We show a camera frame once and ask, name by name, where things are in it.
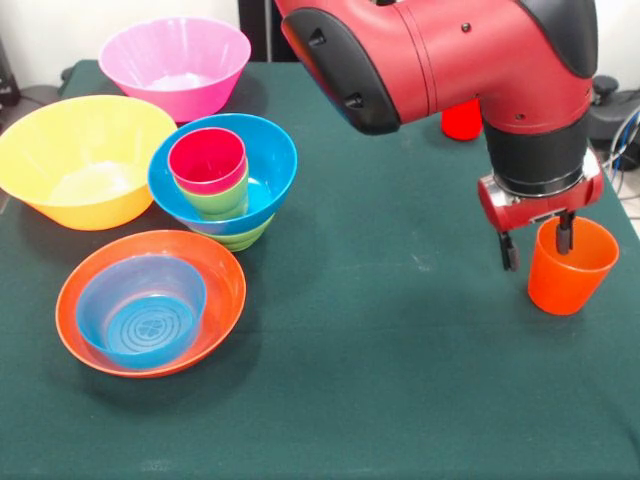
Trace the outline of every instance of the plastic cup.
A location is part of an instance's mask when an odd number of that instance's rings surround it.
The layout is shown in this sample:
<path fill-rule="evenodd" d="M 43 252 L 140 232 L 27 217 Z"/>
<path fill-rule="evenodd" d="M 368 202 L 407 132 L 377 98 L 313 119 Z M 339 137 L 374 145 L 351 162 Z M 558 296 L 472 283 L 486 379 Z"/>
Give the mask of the plastic cup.
<path fill-rule="evenodd" d="M 442 112 L 441 127 L 444 134 L 454 140 L 468 142 L 482 133 L 480 102 L 476 98 Z"/>
<path fill-rule="evenodd" d="M 180 185 L 178 188 L 191 205 L 205 220 L 227 220 L 239 217 L 247 213 L 249 208 L 249 169 L 245 170 L 244 177 L 233 187 L 216 195 L 196 195 L 188 192 Z"/>
<path fill-rule="evenodd" d="M 529 297 L 552 315 L 573 315 L 591 298 L 618 261 L 616 239 L 604 227 L 586 218 L 574 221 L 573 249 L 556 250 L 559 219 L 540 226 L 529 275 Z"/>
<path fill-rule="evenodd" d="M 122 260 L 98 273 L 76 308 L 84 340 L 117 365 L 155 368 L 184 353 L 200 330 L 202 276 L 168 255 Z"/>
<path fill-rule="evenodd" d="M 200 128 L 171 147 L 169 170 L 189 193 L 216 195 L 233 188 L 246 174 L 247 154 L 242 139 L 224 128 Z"/>

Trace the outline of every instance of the green bowl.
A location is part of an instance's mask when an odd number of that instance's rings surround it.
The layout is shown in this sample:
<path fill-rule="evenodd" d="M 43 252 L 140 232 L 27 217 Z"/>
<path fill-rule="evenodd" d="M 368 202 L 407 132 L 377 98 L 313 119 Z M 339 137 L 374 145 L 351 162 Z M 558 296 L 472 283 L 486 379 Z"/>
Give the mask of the green bowl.
<path fill-rule="evenodd" d="M 274 215 L 271 215 L 269 219 L 264 222 L 259 227 L 254 228 L 253 230 L 249 230 L 248 232 L 238 233 L 236 235 L 207 235 L 206 233 L 198 232 L 202 235 L 205 235 L 209 238 L 213 238 L 216 242 L 222 244 L 227 250 L 231 252 L 240 252 L 242 250 L 246 250 L 251 245 L 253 245 L 256 240 L 260 238 L 260 236 L 267 229 L 271 220 L 273 220 Z"/>
<path fill-rule="evenodd" d="M 176 183 L 188 202 L 206 220 L 227 220 L 247 213 L 249 206 L 247 188 L 249 186 L 249 168 L 244 176 L 229 190 L 215 195 L 198 195 L 188 192 Z"/>

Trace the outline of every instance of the red robot arm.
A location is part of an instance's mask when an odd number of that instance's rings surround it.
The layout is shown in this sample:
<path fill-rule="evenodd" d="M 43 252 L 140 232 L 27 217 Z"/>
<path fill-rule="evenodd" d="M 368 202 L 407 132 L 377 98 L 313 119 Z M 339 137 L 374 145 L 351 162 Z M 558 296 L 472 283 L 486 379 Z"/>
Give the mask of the red robot arm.
<path fill-rule="evenodd" d="M 493 173 L 478 187 L 503 259 L 511 259 L 505 268 L 517 268 L 509 230 L 545 215 L 563 215 L 558 246 L 571 248 L 576 208 L 596 201 L 603 186 L 587 155 L 593 0 L 276 3 L 294 51 L 364 133 L 480 99 Z"/>

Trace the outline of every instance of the orange bowl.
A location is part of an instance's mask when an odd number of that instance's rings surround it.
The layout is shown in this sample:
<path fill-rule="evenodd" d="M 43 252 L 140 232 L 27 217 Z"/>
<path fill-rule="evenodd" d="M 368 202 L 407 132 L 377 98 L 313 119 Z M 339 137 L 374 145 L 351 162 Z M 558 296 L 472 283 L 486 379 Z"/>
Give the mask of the orange bowl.
<path fill-rule="evenodd" d="M 189 350 L 167 365 L 148 370 L 130 370 L 112 363 L 85 343 L 76 324 L 75 311 L 82 290 L 98 272 L 120 260 L 145 254 L 172 255 L 193 265 L 207 287 L 207 304 L 200 333 Z M 245 296 L 242 267 L 219 243 L 191 232 L 144 232 L 116 240 L 78 265 L 60 290 L 56 305 L 56 327 L 69 352 L 96 370 L 130 378 L 162 377 L 190 367 L 220 345 L 238 321 Z"/>

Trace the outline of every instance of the bowl bottom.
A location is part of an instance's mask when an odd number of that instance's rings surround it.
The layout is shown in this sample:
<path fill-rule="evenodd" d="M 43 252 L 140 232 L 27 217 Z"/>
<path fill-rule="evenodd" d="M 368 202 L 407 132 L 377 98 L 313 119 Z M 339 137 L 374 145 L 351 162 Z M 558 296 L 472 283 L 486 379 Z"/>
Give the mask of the bowl bottom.
<path fill-rule="evenodd" d="M 144 183 L 146 171 L 139 165 L 117 162 L 92 163 L 60 179 L 48 203 L 67 205 L 98 203 L 126 194 Z"/>
<path fill-rule="evenodd" d="M 108 319 L 106 347 L 116 354 L 149 353 L 173 342 L 194 321 L 182 300 L 164 295 L 138 298 Z"/>
<path fill-rule="evenodd" d="M 190 90 L 215 83 L 215 79 L 198 73 L 185 72 L 178 75 L 165 75 L 151 82 L 146 88 L 151 90 Z"/>

